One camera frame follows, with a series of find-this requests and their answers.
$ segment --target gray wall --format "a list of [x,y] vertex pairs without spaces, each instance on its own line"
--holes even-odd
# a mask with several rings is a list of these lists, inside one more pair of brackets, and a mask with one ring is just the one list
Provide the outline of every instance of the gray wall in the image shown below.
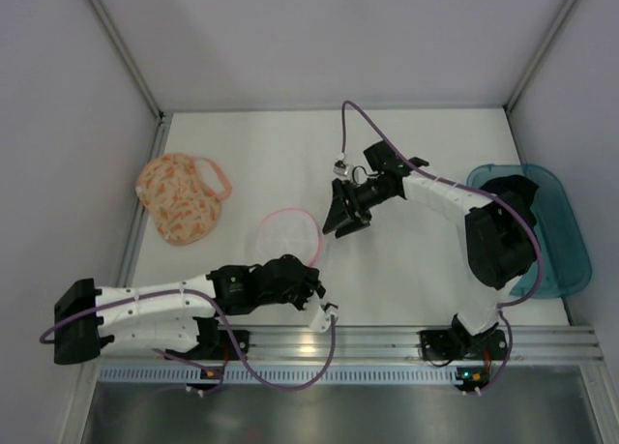
[[619,387],[619,9],[582,0],[514,114],[527,161],[556,173],[593,263],[570,302],[592,323]]
[[0,441],[49,443],[74,370],[39,334],[109,283],[154,121],[83,0],[0,0]]
[[500,105],[562,0],[104,0],[164,109]]

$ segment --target purple wire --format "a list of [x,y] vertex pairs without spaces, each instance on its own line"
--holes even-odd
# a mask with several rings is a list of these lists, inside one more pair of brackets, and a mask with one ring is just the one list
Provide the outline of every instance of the purple wire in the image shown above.
[[[329,369],[329,366],[331,366],[331,363],[333,362],[334,356],[336,354],[336,318],[334,316],[331,316],[331,348],[329,349],[329,355],[327,356],[327,360],[325,361],[324,366],[316,374],[316,376],[314,378],[312,378],[310,381],[308,381],[307,383],[296,385],[296,386],[281,386],[279,384],[271,383],[271,382],[267,381],[266,379],[264,379],[262,376],[260,376],[257,373],[257,371],[254,370],[251,367],[250,363],[248,362],[247,358],[245,357],[245,353],[243,352],[243,349],[241,349],[241,346],[239,345],[239,342],[237,341],[236,337],[234,336],[234,331],[232,330],[232,326],[230,325],[230,322],[228,321],[227,317],[225,316],[225,313],[223,312],[221,307],[218,305],[218,303],[215,302],[215,300],[213,298],[211,298],[211,297],[207,296],[206,294],[204,294],[204,293],[202,293],[200,291],[197,291],[195,289],[185,289],[185,292],[188,293],[188,294],[192,294],[194,296],[197,296],[197,297],[200,297],[200,298],[204,299],[205,301],[207,301],[213,307],[213,309],[215,309],[215,312],[218,314],[218,316],[221,319],[221,323],[223,324],[223,328],[225,329],[227,334],[230,336],[230,341],[232,342],[232,346],[234,347],[234,350],[236,351],[237,355],[239,356],[239,360],[241,361],[243,366],[247,369],[247,371],[250,373],[250,375],[256,381],[258,381],[260,384],[262,384],[262,385],[264,385],[264,386],[266,386],[268,388],[275,389],[277,391],[289,391],[289,392],[303,391],[304,389],[307,389],[309,386],[311,386],[314,383],[316,383],[317,381],[319,381],[320,378],[322,378],[322,376],[324,376],[324,374],[327,372],[327,370]],[[168,296],[168,295],[171,295],[171,294],[178,294],[178,293],[182,293],[182,292],[180,290],[178,290],[178,289],[167,289],[167,290],[164,290],[164,291],[153,292],[151,294],[140,295],[138,297],[138,300],[152,299],[152,298],[155,298],[155,297]],[[59,321],[58,323],[53,325],[51,328],[48,328],[47,330],[45,330],[44,333],[39,338],[39,342],[42,343],[42,344],[51,344],[51,343],[53,343],[53,340],[48,340],[47,339],[47,337],[49,335],[51,335],[52,333],[60,330],[61,328],[64,328],[65,326],[69,325],[70,323],[73,323],[74,321],[78,320],[79,318],[82,318],[84,316],[90,315],[91,313],[95,313],[97,311],[105,311],[105,310],[116,308],[116,307],[119,307],[119,306],[124,306],[125,304],[129,304],[131,302],[135,302],[135,298],[134,297],[128,297],[127,299],[122,299],[120,301],[110,302],[108,304],[103,304],[102,306],[93,307],[91,309],[86,309],[85,311],[80,311],[80,312],[75,313],[75,314],[73,314],[71,316],[68,316],[64,320]],[[171,354],[167,354],[167,353],[162,352],[161,350],[158,350],[158,349],[154,349],[154,350],[158,354],[161,354],[164,357],[171,358],[172,360],[175,360],[176,362],[179,362],[179,363],[182,363],[182,364],[185,364],[185,365],[189,365],[189,366],[192,366],[192,367],[197,367],[197,368],[200,368],[201,370],[211,371],[207,367],[201,366],[201,365],[199,365],[196,362],[192,362],[191,360],[181,359],[180,357],[176,357],[176,356],[173,356]]]
[[201,293],[199,291],[196,291],[194,289],[186,289],[185,292],[187,292],[189,294],[193,294],[194,296],[201,297],[202,299],[205,299],[206,301],[208,301],[209,304],[211,304],[211,306],[213,306],[213,309],[215,309],[215,311],[217,312],[218,316],[221,319],[221,323],[223,324],[223,328],[225,329],[227,334],[230,336],[230,341],[232,342],[232,346],[234,347],[234,350],[236,351],[237,355],[239,356],[239,360],[241,361],[243,366],[247,369],[247,371],[250,373],[250,375],[253,376],[253,378],[258,383],[260,383],[260,384],[262,384],[262,385],[264,385],[264,386],[266,386],[268,388],[275,389],[276,391],[289,391],[289,392],[303,391],[304,389],[307,389],[309,386],[311,386],[312,384],[314,384],[317,381],[319,381],[320,378],[322,378],[324,376],[324,374],[327,372],[327,370],[329,369],[329,366],[331,366],[331,363],[333,362],[333,358],[334,358],[334,356],[336,354],[336,318],[331,315],[331,347],[329,349],[329,355],[327,356],[327,360],[325,361],[325,364],[323,365],[322,369],[320,369],[320,371],[315,375],[315,377],[312,378],[307,383],[300,384],[300,385],[297,385],[297,386],[281,386],[279,384],[271,383],[271,382],[267,381],[266,379],[264,379],[262,376],[260,376],[257,373],[257,371],[254,370],[251,367],[250,363],[248,362],[247,358],[245,357],[245,353],[243,352],[243,349],[241,349],[241,346],[239,345],[239,342],[237,341],[236,337],[234,336],[234,332],[232,331],[232,326],[230,325],[230,322],[226,318],[225,313],[223,312],[221,307],[217,304],[217,302],[215,302],[214,299],[212,299],[211,297],[207,296],[206,294],[203,294],[203,293]]
[[346,105],[348,103],[353,104],[350,101],[344,101],[341,105],[341,152],[346,153]]
[[342,125],[343,125],[344,146],[345,146],[345,141],[346,141],[346,122],[345,122],[345,117],[344,117],[344,111],[347,105],[350,105],[352,108],[357,110],[357,112],[359,112],[359,114],[366,120],[366,122],[368,122],[368,124],[374,129],[374,131],[383,139],[383,141],[385,141],[385,143],[391,148],[391,150],[394,151],[394,153],[399,157],[399,159],[403,161],[406,164],[406,166],[411,168],[413,171],[428,178],[429,180],[438,181],[439,183],[443,183],[444,185],[454,186],[460,190],[472,192],[472,193],[481,195],[487,199],[490,199],[496,202],[497,204],[499,204],[501,207],[507,210],[508,213],[512,217],[514,217],[514,219],[518,222],[518,224],[522,227],[522,229],[526,233],[527,237],[529,238],[529,241],[531,241],[531,245],[533,246],[533,250],[535,252],[535,257],[538,261],[538,274],[529,292],[527,292],[522,297],[515,299],[513,301],[501,302],[497,305],[497,307],[499,309],[502,309],[505,307],[517,306],[518,304],[522,304],[524,301],[533,297],[535,293],[538,291],[540,284],[542,284],[542,279],[544,278],[544,272],[545,272],[544,258],[542,256],[542,249],[540,248],[540,243],[538,242],[538,238],[535,236],[535,232],[533,231],[533,229],[531,229],[531,227],[524,220],[524,218],[521,217],[520,214],[516,210],[514,210],[509,204],[507,204],[503,199],[501,199],[500,197],[497,197],[494,194],[491,194],[490,192],[486,192],[484,190],[478,190],[477,188],[471,188],[470,186],[461,185],[460,183],[448,180],[446,178],[440,178],[440,177],[434,176],[431,173],[427,173],[426,171],[423,171],[419,167],[415,166],[412,162],[406,159],[406,157],[400,152],[400,150],[394,145],[394,143],[389,140],[387,135],[385,135],[382,132],[382,130],[378,128],[378,125],[376,125],[374,121],[371,118],[369,118],[369,116],[365,113],[365,111],[362,108],[360,108],[358,105],[353,103],[352,101],[344,101],[341,105],[341,113],[342,113],[341,120],[342,120]]
[[[510,357],[512,356],[512,350],[514,348],[514,332],[512,331],[512,325],[510,324],[509,321],[507,321],[507,318],[503,314],[503,311],[499,310],[498,313],[499,313],[499,317],[501,318],[501,320],[503,320],[503,323],[505,323],[505,329],[507,330],[507,351],[505,352],[505,358],[501,362],[501,365],[499,365],[499,368],[496,370],[496,372],[494,373],[492,378],[489,380],[487,385],[484,386],[484,388],[481,389],[482,393],[486,393],[489,387],[491,387],[494,384],[496,384],[497,380],[503,374],[503,371],[505,370],[505,367],[507,366],[508,362],[510,361]],[[477,396],[477,393],[476,392],[470,392],[470,393],[467,393],[466,395],[467,396]]]

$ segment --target purple cable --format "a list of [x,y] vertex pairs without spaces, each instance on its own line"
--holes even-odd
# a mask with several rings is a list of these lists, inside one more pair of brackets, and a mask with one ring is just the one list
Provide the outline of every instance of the purple cable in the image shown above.
[[[250,363],[248,362],[247,358],[245,357],[245,353],[243,352],[243,349],[241,349],[241,346],[239,345],[239,342],[237,341],[236,337],[234,336],[234,332],[232,331],[232,326],[230,325],[230,322],[228,321],[227,317],[225,316],[225,313],[223,312],[223,310],[221,309],[221,307],[217,304],[217,302],[215,302],[215,300],[209,296],[207,296],[206,294],[203,294],[200,291],[197,291],[195,289],[185,289],[185,292],[188,294],[192,294],[194,296],[200,297],[202,299],[204,299],[205,301],[207,301],[212,307],[213,309],[215,309],[215,312],[218,314],[218,316],[221,319],[221,323],[223,324],[223,328],[225,329],[225,331],[227,332],[227,334],[230,336],[230,341],[232,342],[232,346],[234,347],[234,350],[236,351],[237,355],[239,356],[239,360],[241,361],[241,363],[243,364],[243,366],[247,369],[247,371],[250,373],[250,375],[256,380],[258,381],[260,384],[267,386],[271,389],[275,389],[277,391],[290,391],[290,392],[294,392],[294,391],[303,391],[304,389],[307,389],[309,386],[313,385],[314,383],[316,383],[317,381],[320,380],[320,378],[322,378],[322,376],[324,376],[324,374],[327,372],[327,370],[329,369],[329,366],[331,366],[331,363],[333,362],[335,353],[336,353],[336,318],[334,316],[331,316],[331,348],[329,349],[329,355],[327,356],[327,360],[325,361],[324,366],[322,367],[322,369],[320,369],[320,371],[316,374],[316,376],[314,378],[312,378],[310,381],[308,381],[307,383],[304,384],[300,384],[297,386],[281,386],[279,384],[274,384],[271,383],[269,381],[267,381],[266,379],[264,379],[262,376],[260,376],[256,370],[254,370]],[[167,289],[164,291],[158,291],[158,292],[153,292],[151,294],[145,294],[145,295],[141,295],[138,297],[138,300],[146,300],[146,299],[152,299],[155,297],[162,297],[162,296],[168,296],[171,294],[178,294],[178,293],[182,293],[180,290],[177,289]],[[52,326],[51,328],[48,328],[47,330],[44,331],[44,333],[41,335],[41,337],[39,338],[39,342],[42,344],[51,344],[53,343],[53,340],[48,340],[47,337],[49,335],[51,335],[52,333],[58,331],[61,328],[64,328],[65,326],[69,325],[70,323],[73,323],[74,321],[78,320],[79,318],[82,318],[84,316],[90,315],[91,313],[95,313],[97,311],[105,311],[108,309],[112,309],[112,308],[116,308],[119,306],[124,306],[125,304],[129,304],[131,302],[135,302],[135,298],[134,297],[129,297],[127,299],[122,299],[120,301],[116,301],[116,302],[110,302],[108,304],[103,304],[102,306],[99,307],[93,307],[91,309],[86,309],[85,311],[80,311],[78,313],[75,313],[71,316],[68,316],[67,318],[65,318],[62,321],[59,321],[58,323],[56,323],[54,326]],[[197,367],[200,368],[202,370],[205,371],[211,371],[209,370],[207,367],[201,366],[196,362],[192,362],[190,360],[185,360],[185,359],[181,359],[179,357],[173,356],[171,354],[167,354],[165,352],[162,352],[161,350],[158,349],[154,349],[158,354],[163,355],[164,357],[170,358],[172,360],[175,360],[179,363],[185,364],[185,365],[189,365],[192,367]]]
[[[501,365],[499,365],[499,368],[494,373],[492,378],[489,380],[487,385],[484,386],[480,390],[480,393],[486,393],[489,387],[496,384],[497,380],[499,379],[499,376],[503,374],[505,367],[510,361],[510,357],[512,356],[512,349],[514,348],[514,333],[512,331],[512,325],[510,324],[509,321],[507,321],[507,318],[503,314],[503,311],[499,310],[498,313],[499,313],[499,317],[501,318],[501,320],[503,320],[503,323],[505,323],[505,329],[507,330],[507,351],[505,352],[505,358],[501,362]],[[470,392],[470,393],[466,393],[466,396],[478,396],[478,394],[477,392]]]
[[438,181],[439,183],[443,183],[444,185],[454,186],[460,190],[479,194],[487,199],[490,199],[496,202],[497,204],[499,204],[501,207],[507,210],[508,213],[512,217],[514,217],[514,219],[518,222],[520,227],[522,227],[522,229],[526,233],[527,237],[529,238],[529,241],[531,241],[531,245],[533,246],[533,250],[535,252],[535,257],[538,261],[538,275],[535,278],[535,282],[533,283],[533,286],[531,286],[531,289],[529,290],[529,292],[527,292],[522,297],[515,299],[513,301],[501,302],[497,304],[497,307],[498,309],[503,309],[505,307],[517,306],[518,304],[522,304],[524,301],[533,297],[535,293],[538,292],[538,288],[540,287],[540,284],[542,284],[542,279],[544,278],[544,272],[545,272],[544,258],[542,256],[542,249],[540,248],[540,243],[538,242],[538,238],[535,236],[535,232],[533,231],[533,229],[531,229],[531,227],[524,220],[524,218],[521,217],[520,214],[516,210],[514,210],[510,205],[508,205],[503,199],[501,199],[500,197],[497,197],[496,195],[491,194],[490,192],[486,192],[484,190],[478,190],[477,188],[471,188],[470,186],[461,185],[460,183],[448,180],[446,178],[440,178],[440,177],[434,176],[431,173],[427,173],[426,171],[423,171],[419,167],[415,166],[412,162],[406,159],[406,157],[400,152],[400,150],[394,145],[394,143],[389,140],[387,135],[385,135],[382,132],[382,130],[378,128],[378,125],[376,125],[374,121],[371,118],[369,118],[369,116],[365,113],[365,111],[362,108],[360,108],[358,105],[353,103],[352,101],[344,101],[341,105],[341,114],[342,114],[341,122],[342,122],[342,127],[343,127],[343,130],[342,130],[343,143],[342,144],[344,145],[344,147],[346,143],[346,121],[344,117],[344,111],[347,105],[350,105],[352,108],[357,110],[357,112],[359,112],[359,114],[366,120],[366,122],[368,122],[368,124],[374,129],[374,131],[383,139],[383,141],[385,141],[385,143],[391,148],[391,150],[394,151],[394,153],[399,157],[399,159],[403,161],[406,164],[406,166],[411,168],[413,171],[428,178],[429,180]]

